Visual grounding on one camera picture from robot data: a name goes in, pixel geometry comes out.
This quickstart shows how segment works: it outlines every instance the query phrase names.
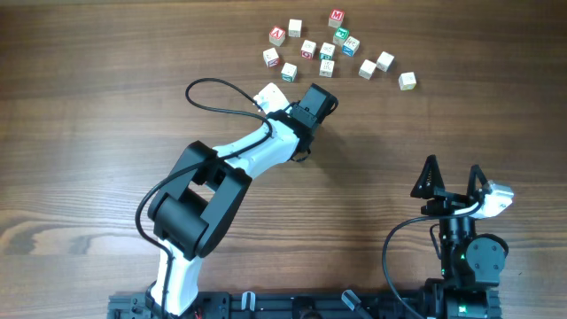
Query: alphabet block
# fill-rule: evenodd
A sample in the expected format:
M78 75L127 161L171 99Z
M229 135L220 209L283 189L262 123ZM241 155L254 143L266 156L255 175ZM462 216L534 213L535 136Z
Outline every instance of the alphabet block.
M340 27L337 29L335 35L333 36L333 43L342 47L343 44L345 44L346 38L348 38L348 30Z
M401 90L413 89L417 84L416 75L413 72L401 74L398 83Z
M301 47L301 57L312 59L313 54L315 53L316 46L317 46L316 43L311 42L309 40L305 40L303 42L303 46Z
M291 64L285 63L282 69L282 79L288 82L294 82L295 76L298 74L298 68Z
M382 54L380 54L380 58L378 58L378 61L376 61L376 67L386 72L388 71L388 67L390 67L392 61L393 61L392 54L388 52L382 52Z
M322 47L319 50L319 59L333 59L333 54L335 53L335 46L330 43L322 43Z
M352 57L360 46L361 46L360 41L349 36L348 39L346 39L345 44L343 44L343 53L345 53L349 57Z
M334 67L335 67L335 61L322 60L321 61L321 68L319 69L319 75L320 76L326 76L326 77L332 77Z
M333 10L329 16L329 27L340 27L343 23L343 19L345 19L345 12L337 9Z
M290 19L290 26L287 28L290 36L301 37L301 20Z
M280 63L280 57L277 55L276 48L264 51L264 62L266 62L268 67L277 66Z
M282 45L285 40L285 31L280 27L274 27L272 31L269 32L269 41L277 46Z
M362 63L361 70L358 72L358 75L365 78L366 80L370 80L372 74L376 70L376 64L370 60L364 60Z

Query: black base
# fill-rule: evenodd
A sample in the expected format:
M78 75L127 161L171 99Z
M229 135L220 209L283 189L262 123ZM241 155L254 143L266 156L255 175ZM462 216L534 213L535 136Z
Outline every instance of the black base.
M419 292L403 294L410 303L417 301ZM389 292L361 294L368 313L379 319L400 319L414 317ZM147 293L128 296L111 296L107 319L148 319L159 318L159 306ZM179 319L360 319L341 300L340 293L326 294L257 294L231 295L227 292L200 292L191 307Z

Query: wooden table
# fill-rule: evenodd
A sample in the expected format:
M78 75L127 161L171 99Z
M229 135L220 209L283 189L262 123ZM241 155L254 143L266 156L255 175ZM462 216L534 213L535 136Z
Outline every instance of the wooden table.
M299 55L331 42L331 9L361 41L336 53L333 78ZM214 146L259 126L190 106L185 86L219 77L256 94L274 82L290 100L315 82L340 106L311 159L252 184L227 236L205 261L201 290L385 288L380 253L429 154L448 191L470 166L510 184L515 203L479 222L508 241L501 274L507 318L567 315L567 6L560 1L215 1L0 9L0 317L101 318L108 295L142 291L158 251L133 223L136 205L183 148ZM268 31L303 19L277 48L297 82L266 68ZM387 74L358 75L365 58L395 56ZM400 73L418 84L400 91ZM203 104L253 110L203 84ZM428 224L389 252L400 288L439 277ZM151 231L152 223L144 219Z

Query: toy block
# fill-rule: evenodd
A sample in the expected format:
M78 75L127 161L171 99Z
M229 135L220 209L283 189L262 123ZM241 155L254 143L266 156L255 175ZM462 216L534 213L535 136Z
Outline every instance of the toy block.
M269 32L269 41L277 46L282 45L285 40L285 31L280 27L274 27L272 31Z
M264 62L266 62L268 67L277 66L280 63L280 57L277 55L276 48L264 51Z
M290 36L301 37L301 20L290 19L290 26L287 28Z
M319 59L333 59L333 54L335 53L335 46L330 43L322 43L322 47L319 50Z
M343 44L343 53L345 53L349 57L352 57L360 46L361 46L360 41L349 36L348 39L346 39L345 44Z
M333 68L335 67L335 61L331 60L322 60L321 61L321 68L319 69L320 76L332 77L333 76Z
M335 31L335 35L333 36L333 43L342 47L345 44L346 38L348 38L348 30L340 27Z
M301 47L301 57L312 59L313 54L315 53L315 47L317 44L311 42L309 40L305 40L303 42L303 46Z
M372 74L374 73L374 70L376 70L376 63L370 60L364 60L364 63L362 63L361 70L358 72L358 75L365 78L366 80L370 80Z
M417 84L416 75L413 72L401 74L398 82L401 90L413 89Z
M388 52L382 52L378 61L376 61L376 67L384 72L388 71L388 67L392 64L393 55Z
M345 12L342 12L337 9L333 10L329 16L329 27L334 27L334 28L340 27L344 19L345 19Z
M288 82L294 82L295 76L298 74L298 68L291 64L285 63L282 69L282 79Z

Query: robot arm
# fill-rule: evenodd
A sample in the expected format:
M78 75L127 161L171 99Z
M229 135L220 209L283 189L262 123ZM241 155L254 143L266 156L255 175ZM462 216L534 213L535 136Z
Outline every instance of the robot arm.
M198 163L203 165L161 188L148 209L154 234L174 256L166 295L166 311L171 315L181 315L197 297L203 258L228 231L252 180L298 152L308 151L315 131L338 104L335 97L315 84L298 103L290 104L274 83L254 100L272 126L271 137L226 160L215 159L261 140L268 133L268 126L263 124L250 135L223 146L209 148L199 141L190 144L170 174ZM191 182L214 191L211 200L207 202L192 191ZM162 251L158 279L151 287L156 314L166 282L167 261L167 254Z
M482 185L477 189L477 179ZM415 318L500 318L498 292L509 248L492 234L478 235L476 220L494 217L512 204L508 186L486 179L479 166L470 169L467 194L445 190L435 155L425 161L411 197L428 199L424 220L439 219L441 275L428 279L413 309L389 285L399 302ZM431 236L437 248L434 236ZM387 272L383 263L384 274Z

